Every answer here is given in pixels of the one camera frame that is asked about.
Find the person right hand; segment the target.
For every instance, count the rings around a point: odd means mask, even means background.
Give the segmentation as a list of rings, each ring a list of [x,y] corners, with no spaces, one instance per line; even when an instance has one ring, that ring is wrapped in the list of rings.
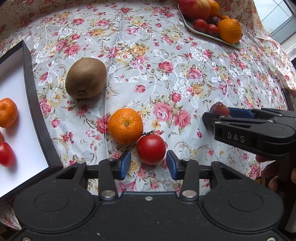
[[[259,163],[273,161],[261,172],[261,177],[264,179],[273,177],[268,184],[269,189],[277,193],[285,193],[290,183],[295,184],[295,166],[293,169],[291,168],[291,165],[295,165],[295,163],[290,156],[272,160],[271,158],[256,155],[255,159]]]

